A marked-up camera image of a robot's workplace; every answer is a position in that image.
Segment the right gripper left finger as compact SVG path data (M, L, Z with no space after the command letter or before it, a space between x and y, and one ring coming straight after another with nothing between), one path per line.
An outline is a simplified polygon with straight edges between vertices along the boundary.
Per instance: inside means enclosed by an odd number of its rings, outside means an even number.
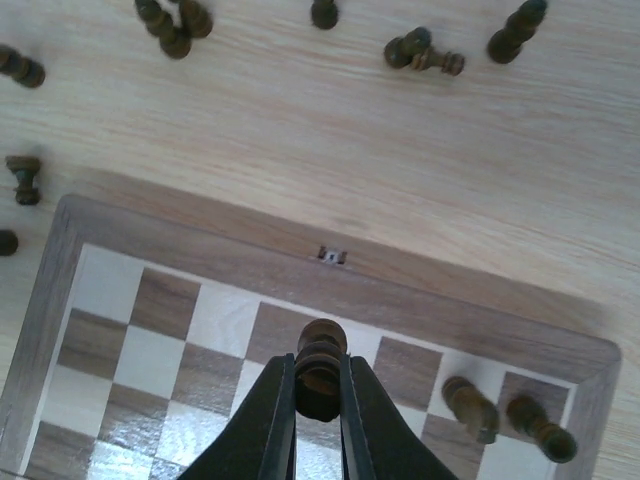
M180 478L293 479L294 387L294 355L272 357L222 433Z

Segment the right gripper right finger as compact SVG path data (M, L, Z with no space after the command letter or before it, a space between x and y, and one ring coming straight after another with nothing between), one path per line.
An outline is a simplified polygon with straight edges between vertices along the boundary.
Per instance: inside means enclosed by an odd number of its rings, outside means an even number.
M340 359L342 476L345 479L454 479L413 433L367 361Z

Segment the dark knight piece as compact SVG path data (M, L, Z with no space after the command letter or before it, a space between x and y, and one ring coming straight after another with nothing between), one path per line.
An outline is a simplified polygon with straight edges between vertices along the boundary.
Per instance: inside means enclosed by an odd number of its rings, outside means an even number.
M496 441L500 429L498 409L473 383L453 376L444 382L441 393L456 420L477 443L489 445Z

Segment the dark bishop piece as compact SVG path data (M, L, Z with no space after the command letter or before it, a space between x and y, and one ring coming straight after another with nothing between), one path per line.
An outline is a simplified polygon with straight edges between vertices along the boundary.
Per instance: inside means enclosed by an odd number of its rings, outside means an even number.
M347 353L342 327L327 318L308 323L301 331L295 358L297 412L328 423L340 413L340 360Z

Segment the dark rook piece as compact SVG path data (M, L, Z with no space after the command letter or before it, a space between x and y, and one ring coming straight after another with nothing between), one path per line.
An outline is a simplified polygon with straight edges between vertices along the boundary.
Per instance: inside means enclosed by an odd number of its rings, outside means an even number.
M511 427L533 439L541 452L552 462L568 463L578 452L574 436L549 419L545 408L529 395L514 397L507 405L506 415Z

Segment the dark king piece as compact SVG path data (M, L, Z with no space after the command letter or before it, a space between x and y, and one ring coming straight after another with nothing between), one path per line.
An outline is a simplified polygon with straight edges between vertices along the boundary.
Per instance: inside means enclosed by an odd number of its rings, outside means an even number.
M489 40L486 48L489 58L498 64L511 63L536 33L547 8L546 0L525 1Z

